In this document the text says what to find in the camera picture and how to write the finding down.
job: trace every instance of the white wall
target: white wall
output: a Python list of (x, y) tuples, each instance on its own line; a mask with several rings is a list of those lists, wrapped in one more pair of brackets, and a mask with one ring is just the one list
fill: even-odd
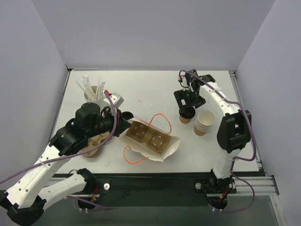
[(300, 225), (301, 1), (276, 0), (237, 70), (264, 169), (288, 225)]
[(1, 0), (0, 30), (2, 180), (44, 151), (68, 72), (30, 0)]
[(68, 68), (236, 69), (275, 0), (32, 0)]

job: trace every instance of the table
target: table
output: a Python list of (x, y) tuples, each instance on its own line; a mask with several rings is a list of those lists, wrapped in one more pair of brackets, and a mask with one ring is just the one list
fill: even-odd
[[(237, 101), (228, 71), (198, 71), (199, 75), (211, 74), (223, 93), (230, 99)], [(93, 173), (186, 173), (210, 172), (218, 155), (219, 145), (216, 140), (217, 130), (221, 118), (216, 116), (215, 124), (204, 136), (199, 137), (193, 132), (194, 121), (182, 124), (179, 121), (178, 105), (174, 98), (174, 91), (180, 90), (177, 81), (178, 71), (81, 71), (72, 70), (66, 84), (62, 105), (55, 124), (54, 132), (75, 116), (77, 109), (85, 103), (84, 95), (77, 86), (82, 76), (88, 75), (92, 85), (96, 85), (98, 78), (106, 81), (105, 89), (111, 93), (118, 93), (124, 98), (121, 111), (131, 111), (135, 117), (149, 121), (156, 113), (165, 114), (170, 120), (173, 136), (181, 139), (178, 150), (167, 157), (164, 162), (145, 160), (136, 165), (128, 164), (123, 157), (125, 144), (117, 137), (112, 138), (100, 150), (96, 158), (79, 156), (63, 165), (57, 174), (68, 173), (72, 169), (87, 168)], [(205, 104), (197, 109), (210, 110)], [(157, 116), (153, 125), (169, 130), (169, 125), (163, 117)], [(241, 151), (240, 157), (251, 158), (253, 150), (251, 143)], [(143, 156), (139, 153), (127, 151), (127, 158), (136, 161)], [(245, 162), (238, 160), (234, 171), (258, 171), (256, 160)]]

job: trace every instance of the bolt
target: bolt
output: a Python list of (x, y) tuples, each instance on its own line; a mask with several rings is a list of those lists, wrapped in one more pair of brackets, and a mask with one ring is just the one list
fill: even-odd
[(105, 183), (105, 184), (103, 185), (103, 188), (104, 188), (104, 190), (108, 191), (108, 190), (110, 189), (110, 184)]
[(202, 187), (202, 185), (201, 185), (201, 183), (196, 183), (196, 189), (201, 189), (201, 187)]

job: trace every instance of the wire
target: wire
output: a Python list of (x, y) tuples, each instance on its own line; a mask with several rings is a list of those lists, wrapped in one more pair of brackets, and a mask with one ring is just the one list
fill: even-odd
[(92, 198), (96, 201), (95, 194), (99, 191), (99, 185), (96, 186), (96, 189), (92, 192)]
[(135, 162), (129, 161), (129, 160), (127, 159), (127, 157), (126, 157), (126, 149), (127, 149), (127, 147), (128, 147), (129, 149), (131, 149), (131, 147), (130, 147), (129, 145), (127, 145), (127, 146), (123, 149), (123, 157), (124, 157), (124, 159), (127, 161), (127, 163), (134, 165), (134, 164), (137, 164), (137, 163), (139, 163), (139, 162), (141, 162), (141, 161), (143, 161), (143, 160), (149, 159), (148, 157), (145, 157), (145, 158), (142, 158), (142, 159), (140, 159), (140, 160), (138, 160), (138, 161), (135, 161)]
[(167, 120), (167, 122), (168, 122), (168, 124), (169, 124), (169, 127), (170, 127), (170, 131), (168, 132), (168, 133), (166, 133), (167, 135), (168, 134), (170, 134), (171, 133), (171, 131), (172, 131), (172, 128), (171, 128), (171, 123), (170, 123), (170, 121), (168, 120), (168, 118), (164, 115), (164, 114), (162, 114), (162, 113), (158, 113), (158, 114), (155, 114), (153, 117), (152, 117), (152, 119), (150, 120), (150, 123), (148, 124), (148, 126), (150, 126), (151, 125), (151, 123), (152, 123), (152, 121), (153, 121), (153, 119), (155, 118), (155, 116), (157, 116), (157, 115), (162, 115), (166, 120)]
[[(85, 209), (82, 209), (78, 206), (78, 202), (75, 200), (75, 202), (73, 203), (73, 207), (77, 210), (85, 210)], [(94, 209), (87, 209), (87, 211), (100, 211), (100, 210), (104, 210), (103, 208), (99, 208), (99, 207), (96, 207)]]
[(70, 198), (70, 199), (75, 199), (75, 200), (79, 200), (81, 202), (85, 202), (85, 203), (88, 203), (90, 205), (93, 205), (93, 206), (96, 206), (96, 207), (99, 207), (101, 208), (102, 210), (110, 210), (108, 207), (105, 207), (105, 206), (101, 206), (101, 205), (98, 205), (98, 204), (95, 204), (95, 203), (92, 203), (92, 202), (89, 202), (87, 200), (84, 200), (84, 199), (81, 199), (79, 197), (73, 197), (73, 196), (67, 196), (67, 198)]
[[(72, 154), (72, 155), (67, 155), (67, 156), (63, 156), (63, 157), (51, 159), (51, 160), (47, 160), (47, 161), (44, 161), (43, 164), (47, 164), (47, 163), (51, 163), (51, 162), (59, 161), (59, 160), (64, 160), (64, 159), (70, 159), (70, 158), (73, 158), (73, 157), (77, 157), (77, 156), (80, 156), (80, 155), (89, 153), (89, 152), (91, 152), (91, 151), (93, 151), (93, 150), (95, 150), (95, 149), (100, 148), (100, 147), (103, 146), (105, 143), (107, 143), (108, 140), (111, 139), (111, 137), (113, 136), (113, 134), (114, 134), (114, 132), (115, 132), (116, 126), (117, 126), (117, 114), (116, 114), (115, 106), (114, 106), (114, 104), (113, 104), (113, 102), (112, 102), (110, 96), (109, 96), (106, 92), (104, 92), (104, 94), (106, 95), (106, 97), (108, 98), (108, 100), (109, 100), (109, 102), (110, 102), (110, 104), (111, 104), (111, 107), (112, 107), (112, 110), (113, 110), (113, 115), (114, 115), (113, 129), (112, 129), (111, 133), (109, 134), (109, 136), (108, 136), (102, 143), (100, 143), (99, 145), (97, 145), (97, 146), (91, 148), (90, 150), (87, 150), (87, 151), (84, 151), (84, 152), (81, 152), (81, 153), (76, 153), (76, 154)], [(21, 171), (15, 173), (15, 174), (9, 176), (8, 178), (6, 178), (6, 179), (0, 181), (0, 185), (3, 184), (3, 183), (5, 183), (5, 182), (7, 182), (7, 181), (9, 181), (10, 179), (12, 179), (12, 178), (14, 178), (14, 177), (16, 177), (16, 176), (22, 174), (22, 173), (25, 173), (25, 172), (27, 172), (27, 171), (29, 171), (29, 170), (31, 170), (31, 169), (33, 169), (33, 168), (36, 168), (36, 167), (38, 167), (38, 166), (41, 166), (41, 165), (42, 165), (42, 163), (37, 163), (37, 164), (35, 164), (35, 165), (33, 165), (33, 166), (27, 167), (27, 168), (25, 168), (25, 169), (23, 169), (23, 170), (21, 170)]]
[[(179, 77), (181, 77), (181, 72), (185, 72), (185, 73), (187, 73), (187, 74), (189, 74), (189, 75), (192, 75), (192, 76), (195, 77), (196, 79), (200, 80), (202, 83), (204, 83), (205, 85), (207, 85), (210, 89), (212, 89), (212, 90), (213, 90), (220, 98), (224, 99), (225, 102), (227, 102), (227, 103), (229, 103), (229, 104), (238, 105), (238, 106), (240, 107), (240, 109), (241, 109), (241, 111), (242, 111), (242, 113), (243, 113), (243, 116), (244, 116), (244, 118), (245, 118), (245, 120), (246, 120), (246, 123), (247, 123), (247, 125), (248, 125), (248, 129), (249, 129), (249, 131), (250, 131), (250, 135), (251, 135), (251, 139), (252, 139), (252, 144), (253, 144), (253, 156), (252, 156), (251, 159), (246, 159), (246, 158), (242, 158), (242, 157), (235, 156), (235, 157), (233, 157), (233, 160), (235, 160), (235, 159), (240, 159), (240, 160), (243, 160), (243, 161), (253, 161), (253, 160), (256, 158), (256, 140), (255, 140), (255, 136), (254, 136), (254, 133), (253, 133), (253, 129), (252, 129), (252, 127), (251, 127), (251, 123), (250, 123), (250, 121), (249, 121), (249, 119), (248, 119), (248, 116), (247, 116), (247, 114), (246, 114), (246, 110), (244, 109), (244, 107), (242, 106), (242, 104), (239, 103), (239, 102), (236, 102), (236, 101), (230, 101), (230, 100), (227, 100), (222, 94), (220, 94), (219, 91), (215, 90), (210, 84), (208, 84), (208, 83), (205, 82), (203, 79), (201, 79), (200, 77), (198, 77), (197, 75), (195, 75), (195, 74), (193, 74), (193, 73), (191, 73), (191, 72), (189, 72), (189, 71), (186, 71), (186, 70), (180, 70), (180, 71), (179, 71)], [(243, 208), (240, 208), (240, 209), (237, 209), (237, 210), (222, 210), (222, 212), (224, 212), (224, 213), (235, 213), (235, 212), (240, 212), (240, 211), (246, 210), (246, 209), (250, 208), (250, 207), (253, 205), (254, 200), (255, 200), (255, 191), (254, 191), (254, 188), (252, 187), (252, 185), (251, 185), (249, 182), (247, 182), (246, 180), (244, 180), (244, 179), (242, 179), (242, 178), (239, 178), (239, 177), (235, 176), (235, 174), (232, 172), (232, 171), (233, 171), (233, 168), (234, 168), (234, 163), (235, 163), (235, 161), (232, 162), (232, 165), (231, 165), (231, 168), (230, 168), (231, 175), (232, 175), (234, 178), (236, 178), (236, 179), (238, 179), (238, 180), (240, 180), (240, 181), (243, 181), (243, 182), (245, 182), (247, 185), (249, 185), (249, 187), (250, 187), (251, 190), (252, 190), (252, 194), (253, 194), (253, 195), (252, 195), (252, 200), (251, 200), (251, 202), (250, 202), (249, 205), (247, 205), (246, 207), (243, 207)]]
[(70, 176), (70, 174), (72, 173), (72, 171), (78, 172), (76, 169), (72, 169), (72, 170), (70, 170), (70, 172), (67, 174), (67, 177), (66, 177), (66, 178), (68, 178), (68, 177)]
[(189, 71), (186, 71), (186, 70), (180, 70), (180, 71), (179, 71), (179, 76), (181, 76), (181, 75), (180, 75), (181, 72), (185, 72), (185, 73), (187, 73), (187, 74), (189, 74), (189, 75), (192, 75), (192, 76), (195, 77), (196, 79), (200, 80), (202, 83), (204, 83), (205, 85), (207, 85), (210, 89), (214, 90), (214, 92), (215, 92), (220, 98), (224, 99), (225, 102), (227, 102), (227, 103), (229, 103), (229, 104), (238, 105), (238, 106), (240, 107), (240, 109), (241, 109), (241, 111), (242, 111), (242, 113), (243, 113), (243, 115), (244, 115), (244, 118), (245, 118), (245, 120), (246, 120), (246, 123), (247, 123), (247, 125), (248, 125), (248, 129), (249, 129), (249, 131), (250, 131), (250, 135), (251, 135), (251, 139), (252, 139), (252, 143), (253, 143), (253, 156), (252, 156), (251, 159), (246, 159), (246, 158), (242, 158), (242, 157), (238, 157), (238, 156), (235, 156), (233, 159), (241, 159), (241, 160), (244, 160), (244, 161), (253, 161), (253, 160), (256, 158), (256, 141), (255, 141), (255, 136), (254, 136), (252, 127), (251, 127), (251, 123), (250, 123), (250, 121), (249, 121), (249, 119), (248, 119), (248, 116), (247, 116), (246, 111), (245, 111), (244, 107), (242, 106), (242, 104), (239, 103), (239, 102), (236, 102), (236, 101), (229, 101), (229, 100), (225, 99), (225, 97), (224, 97), (222, 94), (220, 94), (219, 91), (215, 90), (210, 84), (208, 84), (207, 82), (205, 82), (203, 79), (201, 79), (201, 78), (198, 77), (197, 75), (195, 75), (195, 74), (193, 74), (193, 73), (191, 73), (191, 72), (189, 72)]
[(189, 86), (183, 86), (181, 82), (180, 82), (180, 86), (182, 86), (183, 88), (189, 88)]

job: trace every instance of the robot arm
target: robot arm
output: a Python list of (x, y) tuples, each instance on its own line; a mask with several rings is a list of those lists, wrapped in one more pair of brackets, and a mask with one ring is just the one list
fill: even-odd
[[(175, 99), (182, 113), (188, 108), (198, 108), (208, 103), (215, 113), (222, 117), (217, 133), (217, 141), (221, 150), (220, 155), (217, 156), (213, 173), (217, 179), (229, 178), (233, 158), (238, 156), (241, 149), (251, 140), (246, 120), (236, 105), (225, 101), (226, 96), (219, 91), (219, 87), (211, 75), (198, 77), (214, 88), (213, 90), (193, 75), (198, 76), (196, 70), (190, 70), (189, 73), (179, 77), (178, 81), (183, 89), (174, 92)], [(246, 113), (251, 122), (251, 114), (248, 111)]]
[[(114, 98), (120, 105), (120, 98), (111, 95), (111, 99)], [(130, 123), (127, 120), (132, 117), (131, 113), (121, 113), (117, 109), (117, 127), (113, 135), (118, 137), (129, 128)], [(0, 205), (8, 210), (7, 214), (12, 221), (21, 226), (29, 226), (36, 222), (47, 208), (68, 195), (83, 190), (94, 191), (97, 187), (96, 178), (87, 169), (79, 169), (71, 177), (44, 188), (44, 185), (70, 158), (46, 164), (43, 162), (76, 154), (88, 145), (90, 137), (111, 132), (113, 124), (114, 117), (110, 107), (107, 106), (100, 111), (100, 107), (96, 104), (83, 104), (76, 111), (75, 118), (69, 120), (51, 138), (44, 153), (35, 163), (42, 163), (42, 165), (28, 171), (5, 193), (0, 193)]]

